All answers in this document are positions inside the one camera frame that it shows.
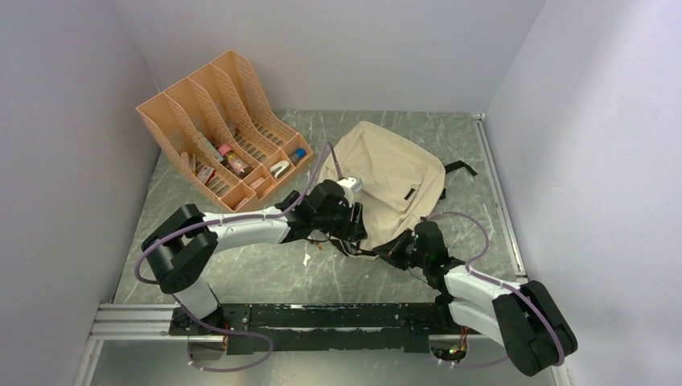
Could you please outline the beige canvas backpack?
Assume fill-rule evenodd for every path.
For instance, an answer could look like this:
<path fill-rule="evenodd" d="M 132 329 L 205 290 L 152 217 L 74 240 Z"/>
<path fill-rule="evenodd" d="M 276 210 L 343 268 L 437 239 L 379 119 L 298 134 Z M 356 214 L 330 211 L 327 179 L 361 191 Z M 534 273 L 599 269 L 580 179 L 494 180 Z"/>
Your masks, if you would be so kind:
<path fill-rule="evenodd" d="M 368 121 L 344 135 L 334 151 L 321 166 L 318 181 L 342 175 L 362 183 L 355 201 L 363 204 L 367 237 L 351 242 L 333 239 L 347 256 L 374 258 L 377 248 L 397 240 L 429 216 L 446 197 L 447 174 L 465 169 L 477 175 L 463 161 L 444 164 L 415 143 Z"/>

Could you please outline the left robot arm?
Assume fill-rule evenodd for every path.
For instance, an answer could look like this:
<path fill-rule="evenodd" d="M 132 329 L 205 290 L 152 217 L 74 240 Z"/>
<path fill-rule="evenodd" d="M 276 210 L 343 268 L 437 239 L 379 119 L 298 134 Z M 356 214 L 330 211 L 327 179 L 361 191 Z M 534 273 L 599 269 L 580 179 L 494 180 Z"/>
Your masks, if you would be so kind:
<path fill-rule="evenodd" d="M 275 206 L 230 215 L 184 205 L 144 241 L 141 259 L 152 268 L 152 283 L 175 297 L 191 313 L 191 325 L 209 335 L 223 322 L 217 297 L 202 278 L 214 254 L 305 240 L 313 232 L 347 243 L 363 240 L 362 205 L 355 199 L 362 188 L 359 178 L 325 179 L 306 195 L 292 191 Z"/>

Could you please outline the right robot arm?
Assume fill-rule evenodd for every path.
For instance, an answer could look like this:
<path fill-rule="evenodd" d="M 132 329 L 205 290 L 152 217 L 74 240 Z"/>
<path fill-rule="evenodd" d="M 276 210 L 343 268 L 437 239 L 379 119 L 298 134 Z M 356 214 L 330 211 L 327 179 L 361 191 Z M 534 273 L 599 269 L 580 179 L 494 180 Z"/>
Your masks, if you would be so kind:
<path fill-rule="evenodd" d="M 452 333 L 461 326 L 485 335 L 526 376 L 562 364 L 578 349 L 575 334 L 542 283 L 504 281 L 451 257 L 433 221 L 420 222 L 372 251 L 395 268 L 421 269 L 429 286 L 440 292 L 433 313 L 440 331 Z"/>

